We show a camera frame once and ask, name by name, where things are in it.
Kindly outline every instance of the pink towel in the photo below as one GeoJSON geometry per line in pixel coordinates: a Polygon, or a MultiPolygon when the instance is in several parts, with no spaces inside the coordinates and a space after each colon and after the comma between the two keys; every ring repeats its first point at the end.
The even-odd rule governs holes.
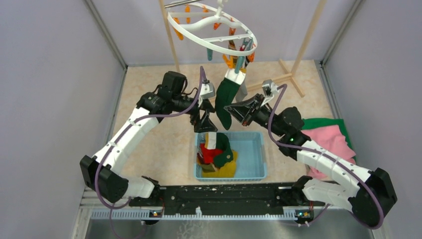
{"type": "MultiPolygon", "coordinates": [[[[338,125],[302,130],[302,133],[311,137],[312,140],[331,153],[345,159],[347,162],[356,164],[355,160],[352,158],[356,155],[356,153],[347,146],[346,137],[341,134],[338,125]]],[[[326,177],[325,174],[319,172],[315,168],[310,168],[308,176],[317,179],[326,177]]]]}

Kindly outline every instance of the black cable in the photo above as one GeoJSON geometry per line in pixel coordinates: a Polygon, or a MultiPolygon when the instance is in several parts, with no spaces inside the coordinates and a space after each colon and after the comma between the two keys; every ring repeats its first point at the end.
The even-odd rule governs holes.
{"type": "Polygon", "coordinates": [[[187,93],[182,93],[182,94],[185,95],[185,96],[190,96],[194,92],[194,90],[198,91],[198,89],[195,87],[195,88],[192,89],[192,91],[189,94],[187,94],[187,93]]]}
{"type": "Polygon", "coordinates": [[[158,85],[152,93],[154,93],[154,94],[155,94],[155,92],[157,92],[157,90],[158,90],[158,88],[160,88],[160,86],[161,86],[161,85],[158,85]]]}
{"type": "Polygon", "coordinates": [[[185,92],[185,90],[186,90],[187,87],[188,87],[188,79],[185,78],[185,82],[184,82],[184,87],[183,87],[182,93],[185,92]]]}
{"type": "Polygon", "coordinates": [[[267,103],[268,108],[270,108],[271,111],[273,111],[273,108],[271,108],[270,104],[267,103]]]}

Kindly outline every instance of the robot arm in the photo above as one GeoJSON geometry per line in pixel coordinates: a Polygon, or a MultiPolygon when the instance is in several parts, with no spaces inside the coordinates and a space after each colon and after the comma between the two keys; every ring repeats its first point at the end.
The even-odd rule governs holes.
{"type": "MultiPolygon", "coordinates": [[[[132,114],[117,134],[93,157],[85,156],[81,162],[81,170],[88,187],[95,189],[95,175],[98,166],[103,163],[98,176],[98,188],[102,197],[115,203],[122,197],[140,197],[156,200],[154,191],[158,190],[158,182],[148,177],[133,178],[127,180],[120,177],[120,173],[128,157],[136,146],[157,126],[163,118],[150,117],[139,120],[148,115],[168,115],[171,112],[182,112],[194,102],[193,98],[183,94],[187,86],[184,75],[176,72],[167,72],[163,82],[157,87],[158,92],[144,94],[132,114]]],[[[203,79],[200,97],[201,104],[196,103],[186,114],[191,116],[191,124],[195,132],[217,131],[215,125],[209,119],[209,113],[215,112],[208,98],[213,97],[213,85],[203,79]],[[200,118],[200,110],[205,113],[200,118]]]]}
{"type": "MultiPolygon", "coordinates": [[[[272,109],[266,103],[274,97],[277,87],[271,80],[264,81],[264,95],[226,106],[226,110],[243,126],[256,122],[268,127],[272,109]]],[[[284,109],[274,115],[271,132],[282,137],[279,150],[298,162],[316,168],[331,177],[335,183],[322,182],[309,176],[301,177],[294,188],[302,192],[309,201],[319,201],[344,208],[360,221],[373,227],[380,221],[379,209],[372,200],[366,184],[380,204],[384,216],[397,201],[388,173],[380,168],[375,171],[350,164],[311,140],[300,130],[304,122],[296,107],[284,109]]]]}

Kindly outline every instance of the blue plastic basket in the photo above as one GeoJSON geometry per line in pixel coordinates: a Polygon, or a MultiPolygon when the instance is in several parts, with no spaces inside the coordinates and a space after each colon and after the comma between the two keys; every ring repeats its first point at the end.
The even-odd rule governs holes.
{"type": "Polygon", "coordinates": [[[197,164],[197,148],[205,143],[206,133],[196,133],[194,176],[199,181],[260,181],[267,177],[264,139],[261,132],[221,132],[227,135],[230,148],[238,153],[234,178],[203,178],[202,168],[197,164]]]}

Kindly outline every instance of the gray wall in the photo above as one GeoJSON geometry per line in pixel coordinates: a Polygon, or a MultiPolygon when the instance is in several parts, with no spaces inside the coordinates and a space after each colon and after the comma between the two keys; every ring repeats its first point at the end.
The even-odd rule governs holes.
{"type": "Polygon", "coordinates": [[[69,238],[122,68],[82,0],[0,1],[0,238],[69,238]]]}
{"type": "Polygon", "coordinates": [[[366,1],[327,68],[361,165],[390,173],[393,238],[421,238],[422,1],[366,1]]]}
{"type": "MultiPolygon", "coordinates": [[[[172,64],[158,0],[94,0],[120,52],[129,65],[172,64]]],[[[204,4],[216,6],[216,0],[204,4]]],[[[344,21],[354,0],[328,0],[314,32],[305,59],[321,59],[344,21]]],[[[224,11],[246,24],[257,36],[258,61],[294,60],[317,6],[317,0],[229,0],[224,11]]],[[[184,6],[172,8],[184,11],[184,6]]],[[[172,30],[181,63],[207,61],[206,50],[185,38],[180,41],[172,30]]],[[[217,31],[212,26],[199,31],[202,37],[227,35],[228,27],[217,31]]],[[[213,62],[222,62],[215,54],[213,62]]]]}

